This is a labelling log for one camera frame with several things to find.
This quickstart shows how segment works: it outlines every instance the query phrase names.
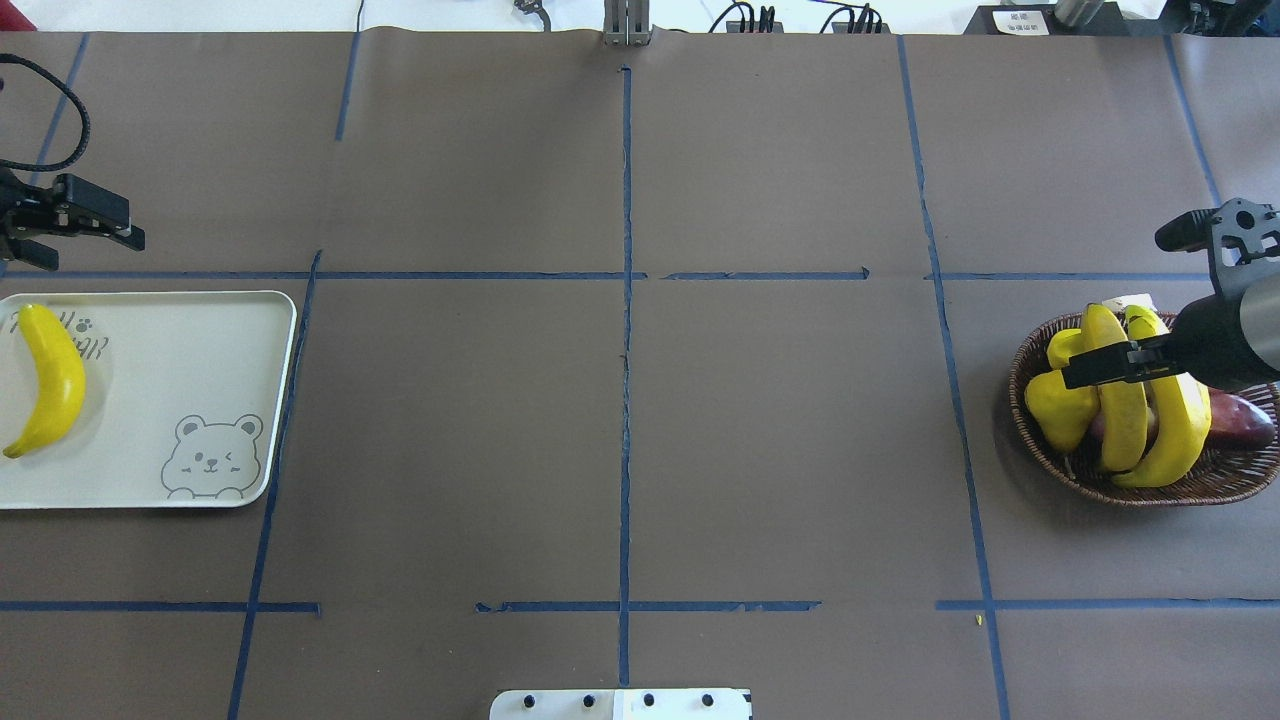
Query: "banana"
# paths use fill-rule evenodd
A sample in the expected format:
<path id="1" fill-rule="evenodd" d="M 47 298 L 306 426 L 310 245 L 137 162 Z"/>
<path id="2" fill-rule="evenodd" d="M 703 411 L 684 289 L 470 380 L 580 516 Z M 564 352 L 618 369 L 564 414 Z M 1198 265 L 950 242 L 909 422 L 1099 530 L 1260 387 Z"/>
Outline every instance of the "banana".
<path id="1" fill-rule="evenodd" d="M 40 392 L 22 436 L 4 448 L 5 457 L 20 457 L 58 442 L 72 429 L 84 405 L 84 360 L 72 336 L 44 305 L 23 305 L 18 327 L 36 361 Z"/>
<path id="2" fill-rule="evenodd" d="M 1096 302 L 1080 318 L 1084 350 L 1097 350 L 1128 341 L 1115 314 Z M 1098 388 L 1106 428 L 1102 433 L 1102 469 L 1129 470 L 1147 450 L 1147 391 L 1142 383 L 1107 383 Z"/>
<path id="3" fill-rule="evenodd" d="M 1084 337 L 1080 333 L 1080 328 L 1066 328 L 1053 333 L 1053 337 L 1048 341 L 1048 366 L 1059 370 L 1066 368 L 1071 357 L 1079 355 L 1084 350 Z"/>
<path id="4" fill-rule="evenodd" d="M 1125 307 L 1124 314 L 1132 340 L 1169 332 L 1160 316 L 1146 307 Z M 1208 437 L 1212 413 L 1207 387 L 1183 373 L 1151 380 L 1151 392 L 1160 433 L 1142 462 L 1128 473 L 1112 475 L 1111 482 L 1120 487 L 1158 488 L 1178 482 L 1199 459 Z"/>

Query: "wicker basket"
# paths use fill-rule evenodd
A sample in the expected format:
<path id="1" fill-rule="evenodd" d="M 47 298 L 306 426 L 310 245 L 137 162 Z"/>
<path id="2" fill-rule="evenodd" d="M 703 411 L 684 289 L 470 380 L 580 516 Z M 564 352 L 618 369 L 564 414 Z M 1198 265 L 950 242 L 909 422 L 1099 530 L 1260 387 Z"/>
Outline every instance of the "wicker basket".
<path id="1" fill-rule="evenodd" d="M 1172 314 L 1160 315 L 1166 323 L 1172 323 Z M 1204 450 L 1187 477 L 1162 488 L 1119 488 L 1098 470 L 1100 447 L 1088 437 L 1066 459 L 1074 473 L 1069 471 L 1062 455 L 1048 445 L 1027 410 L 1023 395 L 1032 378 L 1050 370 L 1046 350 L 1053 333 L 1078 327 L 1080 313 L 1055 318 L 1036 328 L 1018 348 L 1009 373 L 1009 404 L 1018 434 L 1032 456 L 1059 482 L 1085 497 L 1111 505 L 1224 505 L 1258 493 L 1280 473 L 1280 441 L 1275 441 L 1261 451 Z M 1238 395 L 1261 407 L 1272 421 L 1277 419 L 1280 391 L 1275 384 L 1253 387 Z"/>

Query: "bear illustration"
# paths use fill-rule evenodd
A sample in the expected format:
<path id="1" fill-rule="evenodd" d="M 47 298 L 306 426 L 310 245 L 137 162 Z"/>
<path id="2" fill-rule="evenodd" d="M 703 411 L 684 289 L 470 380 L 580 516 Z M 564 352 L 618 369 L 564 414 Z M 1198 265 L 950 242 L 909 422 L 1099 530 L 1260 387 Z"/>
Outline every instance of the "bear illustration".
<path id="1" fill-rule="evenodd" d="M 262 464 L 257 438 L 262 419 L 242 415 L 234 423 L 206 423 L 200 415 L 178 420 L 178 445 L 160 470 L 169 497 L 242 498 L 257 483 Z"/>

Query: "white tray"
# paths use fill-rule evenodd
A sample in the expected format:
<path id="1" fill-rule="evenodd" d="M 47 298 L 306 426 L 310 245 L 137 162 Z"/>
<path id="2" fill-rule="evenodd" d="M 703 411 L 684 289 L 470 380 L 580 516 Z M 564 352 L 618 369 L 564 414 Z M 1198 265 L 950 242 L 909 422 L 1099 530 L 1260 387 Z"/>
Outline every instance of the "white tray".
<path id="1" fill-rule="evenodd" d="M 0 300 L 0 445 L 36 402 L 18 309 L 49 306 L 84 357 L 61 441 L 0 456 L 0 509 L 234 507 L 269 482 L 297 309 L 276 291 L 13 295 Z"/>

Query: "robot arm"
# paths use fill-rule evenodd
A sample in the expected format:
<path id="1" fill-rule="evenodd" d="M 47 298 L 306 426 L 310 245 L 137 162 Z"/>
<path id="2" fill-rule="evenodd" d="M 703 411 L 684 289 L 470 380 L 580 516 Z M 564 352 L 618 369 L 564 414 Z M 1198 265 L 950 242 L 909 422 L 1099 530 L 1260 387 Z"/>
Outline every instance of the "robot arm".
<path id="1" fill-rule="evenodd" d="M 1208 251 L 1215 293 L 1183 309 L 1167 336 L 1100 347 L 1062 368 L 1066 387 L 1137 383 L 1190 373 L 1228 392 L 1280 380 L 1280 219 L 1270 205 L 1229 200 L 1156 231 L 1167 252 Z"/>
<path id="2" fill-rule="evenodd" d="M 79 159 L 88 145 L 88 111 L 65 83 L 36 63 L 0 53 L 0 64 L 23 65 L 47 79 L 72 101 L 81 117 L 79 142 L 65 160 L 47 165 L 0 160 L 0 258 L 56 270 L 58 251 L 32 240 L 41 234 L 96 234 L 131 250 L 142 250 L 146 246 L 145 234 L 142 228 L 133 225 L 129 201 L 124 197 L 69 173 L 59 174 L 47 190 L 27 184 L 13 173 L 14 169 L 55 172 Z M 4 79 L 0 78 L 3 88 Z"/>

